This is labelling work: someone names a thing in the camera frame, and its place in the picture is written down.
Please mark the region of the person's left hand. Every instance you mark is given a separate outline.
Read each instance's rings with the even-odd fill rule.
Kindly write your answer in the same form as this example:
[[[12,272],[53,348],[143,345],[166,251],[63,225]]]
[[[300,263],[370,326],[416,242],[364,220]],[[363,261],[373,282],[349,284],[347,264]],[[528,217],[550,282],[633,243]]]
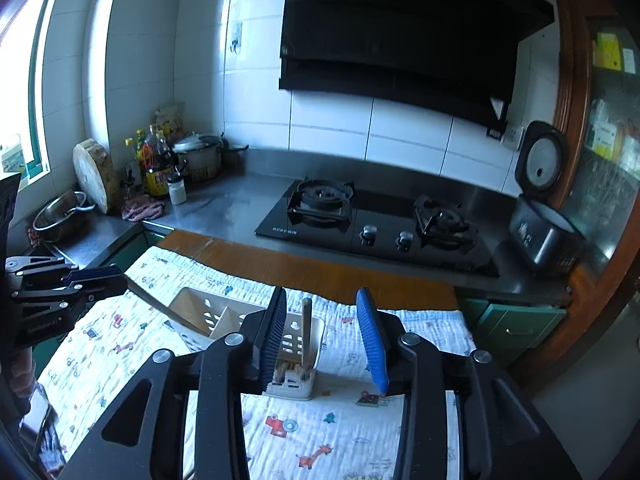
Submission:
[[[23,416],[30,410],[30,397],[35,390],[36,364],[32,348],[25,348],[13,357],[9,368],[10,399],[17,414]]]

